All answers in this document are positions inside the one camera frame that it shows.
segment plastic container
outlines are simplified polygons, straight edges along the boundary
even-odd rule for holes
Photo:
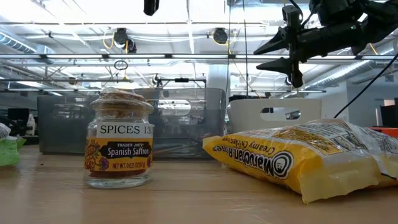
[[[125,188],[150,179],[153,107],[135,93],[107,88],[92,102],[95,118],[88,125],[84,181],[95,188]]]

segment maruchan bag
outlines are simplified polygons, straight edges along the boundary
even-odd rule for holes
[[[398,139],[340,119],[214,136],[203,147],[232,169],[287,186],[304,203],[398,183]]]

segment maruchan logo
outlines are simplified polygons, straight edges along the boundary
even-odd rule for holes
[[[216,152],[223,152],[235,161],[244,164],[245,167],[253,167],[263,171],[266,175],[286,179],[289,170],[294,164],[293,155],[287,151],[281,151],[272,157],[256,154],[248,150],[229,146],[215,146]]]

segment green object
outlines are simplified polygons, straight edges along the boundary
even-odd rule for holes
[[[18,148],[22,147],[25,139],[4,138],[0,139],[0,166],[15,165],[19,162]]]

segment orange object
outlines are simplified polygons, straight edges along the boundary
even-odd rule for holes
[[[392,137],[398,138],[398,128],[378,128],[378,127],[371,127],[371,129],[375,131],[379,131],[383,134],[390,135]]]

